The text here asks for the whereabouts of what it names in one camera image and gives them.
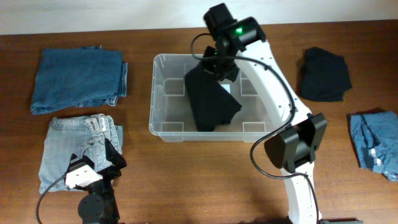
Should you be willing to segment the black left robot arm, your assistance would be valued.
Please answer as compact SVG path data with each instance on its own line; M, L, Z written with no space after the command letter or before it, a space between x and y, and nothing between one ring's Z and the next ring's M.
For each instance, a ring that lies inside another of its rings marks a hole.
M97 172L88 156L78 159L72 154L65 173L67 187L88 192L78 204L83 224L118 224L120 219L112 181L121 176L121 169L127 163L109 139L104 140L104 146L106 160L111 163L109 167Z

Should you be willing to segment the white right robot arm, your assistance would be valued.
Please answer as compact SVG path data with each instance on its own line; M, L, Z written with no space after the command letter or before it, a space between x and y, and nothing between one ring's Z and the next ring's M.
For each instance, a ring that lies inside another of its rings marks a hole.
M312 114L295 94L271 51L271 45L255 18L234 19L226 4L215 5L203 16L215 52L203 56L209 61L213 77L231 79L240 69L257 92L275 128L252 146L264 145L274 167L281 172L289 200L291 223L321 223L313 169L315 152L326 130L323 114Z

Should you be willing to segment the black garment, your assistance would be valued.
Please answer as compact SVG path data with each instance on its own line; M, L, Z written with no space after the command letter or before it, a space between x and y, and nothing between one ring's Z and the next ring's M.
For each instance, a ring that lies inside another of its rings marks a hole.
M344 93L352 88L344 57L319 47L305 51L300 71L300 96L306 100L343 101Z
M185 75L185 87L199 132L230 124L241 111L242 105L199 65Z

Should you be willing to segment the medium blue denim shorts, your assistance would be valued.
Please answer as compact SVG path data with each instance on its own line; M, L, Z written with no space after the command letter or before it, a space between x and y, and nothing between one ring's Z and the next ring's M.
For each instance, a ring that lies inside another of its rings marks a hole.
M359 167L397 182L397 115L392 111L349 115Z

